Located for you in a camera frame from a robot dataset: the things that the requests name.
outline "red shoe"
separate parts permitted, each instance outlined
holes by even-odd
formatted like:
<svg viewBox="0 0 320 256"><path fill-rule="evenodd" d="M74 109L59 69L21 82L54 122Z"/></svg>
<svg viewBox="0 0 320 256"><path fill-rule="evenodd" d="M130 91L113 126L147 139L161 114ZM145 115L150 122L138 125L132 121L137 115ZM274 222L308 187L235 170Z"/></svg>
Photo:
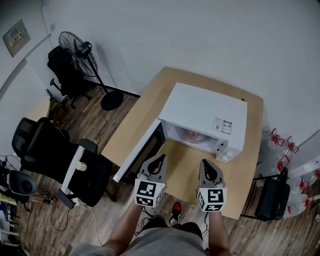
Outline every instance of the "red shoe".
<svg viewBox="0 0 320 256"><path fill-rule="evenodd" d="M169 223L171 226L179 223L181 212L182 212L181 203L176 201L172 205L172 209L171 209L171 217L169 219Z"/></svg>

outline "microwave door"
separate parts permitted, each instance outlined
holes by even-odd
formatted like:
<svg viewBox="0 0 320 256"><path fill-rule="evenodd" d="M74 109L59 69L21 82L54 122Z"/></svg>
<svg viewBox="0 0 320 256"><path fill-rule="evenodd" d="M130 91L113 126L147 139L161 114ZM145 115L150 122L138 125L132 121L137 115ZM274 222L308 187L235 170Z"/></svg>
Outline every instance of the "microwave door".
<svg viewBox="0 0 320 256"><path fill-rule="evenodd" d="M166 137L161 120L156 119L124 161L113 179L116 182L134 186L135 179L142 164L149 158L155 156L165 141Z"/></svg>

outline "fan stand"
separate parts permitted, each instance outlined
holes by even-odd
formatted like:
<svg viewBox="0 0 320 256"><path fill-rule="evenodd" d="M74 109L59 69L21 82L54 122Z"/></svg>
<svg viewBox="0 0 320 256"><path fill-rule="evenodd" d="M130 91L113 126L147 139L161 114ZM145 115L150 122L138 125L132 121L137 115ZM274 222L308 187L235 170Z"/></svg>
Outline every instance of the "fan stand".
<svg viewBox="0 0 320 256"><path fill-rule="evenodd" d="M105 91L105 96L103 96L101 100L101 108L106 111L115 110L117 107L121 105L124 101L124 95L119 91L111 91L108 92L107 88L105 87L104 83L102 82L98 72L96 71L93 63L91 62L90 58L87 57L86 60L88 61L89 65L91 66L96 78L99 80L100 87L102 87Z"/></svg>

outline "fan base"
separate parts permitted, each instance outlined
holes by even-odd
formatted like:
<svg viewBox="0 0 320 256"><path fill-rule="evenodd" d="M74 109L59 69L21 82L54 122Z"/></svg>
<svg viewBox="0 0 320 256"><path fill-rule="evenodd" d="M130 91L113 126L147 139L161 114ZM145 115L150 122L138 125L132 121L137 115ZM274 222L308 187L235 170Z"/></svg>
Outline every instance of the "fan base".
<svg viewBox="0 0 320 256"><path fill-rule="evenodd" d="M119 107L124 100L124 95L119 91L111 91L105 95L101 100L101 108L103 110L114 110Z"/></svg>

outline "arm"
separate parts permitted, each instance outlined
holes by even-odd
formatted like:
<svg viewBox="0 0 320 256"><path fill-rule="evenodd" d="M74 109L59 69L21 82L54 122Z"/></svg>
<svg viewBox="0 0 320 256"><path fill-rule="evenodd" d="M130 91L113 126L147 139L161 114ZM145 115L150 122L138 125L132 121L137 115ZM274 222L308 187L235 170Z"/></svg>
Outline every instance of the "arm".
<svg viewBox="0 0 320 256"><path fill-rule="evenodd" d="M210 255L231 256L228 233L220 212L209 213Z"/></svg>
<svg viewBox="0 0 320 256"><path fill-rule="evenodd" d="M122 254L129 246L136 231L142 206L133 201L111 233L109 240L103 245Z"/></svg>

